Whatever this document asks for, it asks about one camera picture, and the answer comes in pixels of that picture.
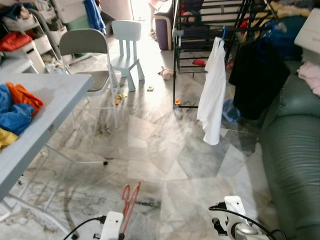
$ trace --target red bag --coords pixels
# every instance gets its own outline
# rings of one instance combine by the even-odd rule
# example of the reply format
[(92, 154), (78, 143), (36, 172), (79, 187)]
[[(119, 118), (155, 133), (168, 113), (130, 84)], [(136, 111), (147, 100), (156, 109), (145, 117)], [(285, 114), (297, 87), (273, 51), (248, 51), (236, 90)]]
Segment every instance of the red bag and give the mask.
[(22, 46), (30, 43), (32, 38), (23, 35), (20, 32), (11, 32), (4, 36), (0, 41), (0, 51), (14, 51)]

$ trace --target white towel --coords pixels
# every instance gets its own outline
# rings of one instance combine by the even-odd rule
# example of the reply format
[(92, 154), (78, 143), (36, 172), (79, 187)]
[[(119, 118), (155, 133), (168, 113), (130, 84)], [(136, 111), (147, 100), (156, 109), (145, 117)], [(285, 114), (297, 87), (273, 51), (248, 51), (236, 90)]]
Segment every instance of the white towel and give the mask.
[(210, 145), (217, 145), (220, 140), (221, 117), (226, 92), (224, 43), (219, 37), (214, 39), (212, 51), (204, 68), (207, 74), (196, 116), (196, 119), (201, 121), (205, 132), (203, 140)]

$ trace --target chair seat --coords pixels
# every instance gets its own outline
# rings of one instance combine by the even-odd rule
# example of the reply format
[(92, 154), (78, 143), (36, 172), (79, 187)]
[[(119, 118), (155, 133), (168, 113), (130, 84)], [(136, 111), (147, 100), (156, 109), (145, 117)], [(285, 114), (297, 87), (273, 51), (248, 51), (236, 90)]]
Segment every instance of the chair seat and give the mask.
[(76, 74), (90, 74), (92, 76), (94, 84), (88, 92), (97, 92), (101, 90), (109, 78), (109, 71), (82, 71), (77, 72)]
[(127, 57), (126, 55), (118, 56), (111, 61), (111, 65), (115, 70), (121, 70), (121, 69), (131, 70), (131, 68), (136, 64), (138, 60), (139, 59), (135, 60), (134, 56), (132, 55), (130, 55), (129, 57)]

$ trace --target blue clothing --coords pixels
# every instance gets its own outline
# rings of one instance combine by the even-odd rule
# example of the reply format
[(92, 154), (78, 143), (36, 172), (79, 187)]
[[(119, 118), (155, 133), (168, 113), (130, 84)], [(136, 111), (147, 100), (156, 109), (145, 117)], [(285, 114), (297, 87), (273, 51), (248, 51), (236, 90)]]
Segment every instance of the blue clothing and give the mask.
[(106, 25), (104, 21), (102, 21), (101, 14), (98, 10), (95, 0), (85, 0), (84, 6), (88, 16), (90, 28), (99, 30), (104, 34)]
[(34, 111), (29, 104), (13, 104), (8, 87), (0, 85), (0, 128), (19, 136), (30, 125)]

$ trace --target green leather sofa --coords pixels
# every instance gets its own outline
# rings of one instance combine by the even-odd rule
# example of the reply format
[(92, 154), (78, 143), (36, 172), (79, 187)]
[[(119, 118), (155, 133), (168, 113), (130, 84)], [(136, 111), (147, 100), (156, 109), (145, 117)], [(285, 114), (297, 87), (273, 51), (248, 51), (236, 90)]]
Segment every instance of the green leather sofa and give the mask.
[(320, 240), (320, 98), (288, 61), (291, 74), (262, 130), (263, 165), (288, 240)]

